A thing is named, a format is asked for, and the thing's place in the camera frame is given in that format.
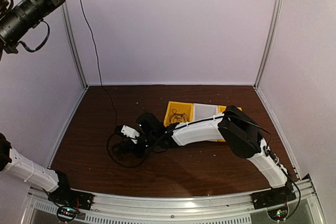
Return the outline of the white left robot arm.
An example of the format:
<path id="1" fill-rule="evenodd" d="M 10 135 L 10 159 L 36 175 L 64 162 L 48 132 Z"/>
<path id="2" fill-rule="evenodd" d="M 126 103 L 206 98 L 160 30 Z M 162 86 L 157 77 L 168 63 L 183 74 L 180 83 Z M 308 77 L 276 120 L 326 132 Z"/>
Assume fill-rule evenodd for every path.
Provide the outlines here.
<path id="1" fill-rule="evenodd" d="M 44 18 L 60 7 L 66 0 L 1 0 L 1 52 L 17 54 L 22 45 L 27 52 L 39 51 L 47 38 L 31 49 L 22 37 L 32 28 L 44 22 Z M 71 205 L 76 197 L 71 190 L 67 175 L 63 172 L 44 168 L 16 151 L 6 137 L 1 135 L 1 172 L 10 173 L 45 190 L 64 205 Z"/>

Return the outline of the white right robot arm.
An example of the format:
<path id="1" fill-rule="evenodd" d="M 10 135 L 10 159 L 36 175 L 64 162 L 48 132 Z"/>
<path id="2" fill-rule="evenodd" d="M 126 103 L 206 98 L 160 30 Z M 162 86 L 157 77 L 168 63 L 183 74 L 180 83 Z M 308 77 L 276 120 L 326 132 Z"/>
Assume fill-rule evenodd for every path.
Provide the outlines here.
<path id="1" fill-rule="evenodd" d="M 147 148 L 177 148 L 192 143 L 224 140 L 239 158 L 252 162 L 271 186 L 269 199 L 279 204 L 294 200 L 293 181 L 278 156 L 270 149 L 262 135 L 262 128 L 234 105 L 224 112 L 193 122 L 173 123 L 164 126 L 152 113 L 137 119 L 141 132 L 122 126 L 121 135 L 128 140 L 128 147 L 141 155 Z"/>

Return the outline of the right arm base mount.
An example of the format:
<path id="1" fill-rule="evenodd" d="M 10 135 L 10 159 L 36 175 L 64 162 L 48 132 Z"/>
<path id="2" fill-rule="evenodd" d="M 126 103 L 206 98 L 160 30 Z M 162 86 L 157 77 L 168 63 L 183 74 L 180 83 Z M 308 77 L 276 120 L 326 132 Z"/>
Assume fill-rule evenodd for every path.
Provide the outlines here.
<path id="1" fill-rule="evenodd" d="M 255 210 L 266 209 L 271 220 L 280 222 L 288 218 L 288 203 L 296 199 L 296 194 L 284 187 L 252 193 L 251 199 Z"/>

